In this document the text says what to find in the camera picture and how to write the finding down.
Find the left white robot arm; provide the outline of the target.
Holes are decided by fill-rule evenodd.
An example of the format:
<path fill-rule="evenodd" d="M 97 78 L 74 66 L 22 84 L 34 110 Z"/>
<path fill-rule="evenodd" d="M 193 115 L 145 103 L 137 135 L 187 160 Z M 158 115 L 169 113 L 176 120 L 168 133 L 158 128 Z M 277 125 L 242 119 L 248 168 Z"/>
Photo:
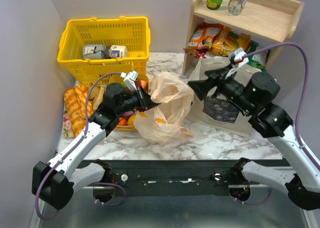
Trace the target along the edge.
<path fill-rule="evenodd" d="M 90 116 L 84 129 L 60 154 L 47 163 L 38 162 L 32 171 L 31 192 L 56 210 L 64 208 L 74 192 L 103 180 L 108 166 L 94 161 L 78 168 L 87 154 L 119 124 L 120 116 L 129 111 L 144 112 L 158 106 L 143 88 L 126 91 L 119 83 L 107 85 L 103 101 Z"/>

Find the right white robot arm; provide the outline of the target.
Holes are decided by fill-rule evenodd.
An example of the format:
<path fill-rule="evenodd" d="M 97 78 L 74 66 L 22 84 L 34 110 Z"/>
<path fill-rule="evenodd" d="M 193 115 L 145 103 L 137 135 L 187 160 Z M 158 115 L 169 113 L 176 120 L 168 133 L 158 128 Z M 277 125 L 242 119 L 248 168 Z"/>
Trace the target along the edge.
<path fill-rule="evenodd" d="M 319 209 L 320 162 L 307 145 L 299 144 L 301 138 L 295 133 L 288 113 L 273 104 L 280 86 L 267 72 L 254 73 L 247 85 L 243 85 L 227 75 L 229 70 L 229 67 L 207 70 L 207 79 L 187 84 L 199 100 L 204 100 L 208 92 L 215 89 L 215 96 L 224 96 L 244 116 L 249 116 L 248 123 L 281 152 L 293 171 L 279 171 L 240 158 L 223 179 L 237 184 L 253 181 L 267 185 L 287 195 L 301 209 Z"/>

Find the beige canvas tote bag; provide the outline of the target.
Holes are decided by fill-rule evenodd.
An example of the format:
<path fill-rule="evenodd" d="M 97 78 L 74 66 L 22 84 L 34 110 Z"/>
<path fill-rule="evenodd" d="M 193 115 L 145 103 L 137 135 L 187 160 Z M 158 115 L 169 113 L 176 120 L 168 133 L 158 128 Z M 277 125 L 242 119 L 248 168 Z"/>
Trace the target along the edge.
<path fill-rule="evenodd" d="M 229 58 L 215 56 L 201 58 L 195 70 L 189 76 L 189 81 L 206 80 L 206 71 L 231 67 Z M 212 126 L 216 129 L 247 137 L 252 132 L 252 126 L 258 124 L 259 114 L 271 105 L 280 90 L 280 86 L 267 72 L 261 72 L 247 64 L 234 75 L 240 83 L 240 97 L 226 98 L 212 89 L 204 100 L 194 95 L 194 100 L 188 114 L 192 121 Z"/>

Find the banana print plastic bag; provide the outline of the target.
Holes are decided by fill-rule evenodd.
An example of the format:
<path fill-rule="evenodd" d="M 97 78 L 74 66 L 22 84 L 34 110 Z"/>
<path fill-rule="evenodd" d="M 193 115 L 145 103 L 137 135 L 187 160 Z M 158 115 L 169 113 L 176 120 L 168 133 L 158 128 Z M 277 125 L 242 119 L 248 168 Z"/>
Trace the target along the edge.
<path fill-rule="evenodd" d="M 194 100 L 194 91 L 173 72 L 153 76 L 151 100 L 158 106 L 135 116 L 134 127 L 150 143 L 165 144 L 192 138 L 193 133 L 182 126 Z"/>

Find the orange toy pumpkin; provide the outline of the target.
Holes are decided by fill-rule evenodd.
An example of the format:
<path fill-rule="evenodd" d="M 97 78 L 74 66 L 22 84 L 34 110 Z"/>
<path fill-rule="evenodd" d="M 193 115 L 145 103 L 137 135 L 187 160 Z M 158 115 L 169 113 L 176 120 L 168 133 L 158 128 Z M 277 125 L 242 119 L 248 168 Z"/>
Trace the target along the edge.
<path fill-rule="evenodd" d="M 128 120 L 125 117 L 121 117 L 119 119 L 118 126 L 127 126 L 128 125 Z"/>

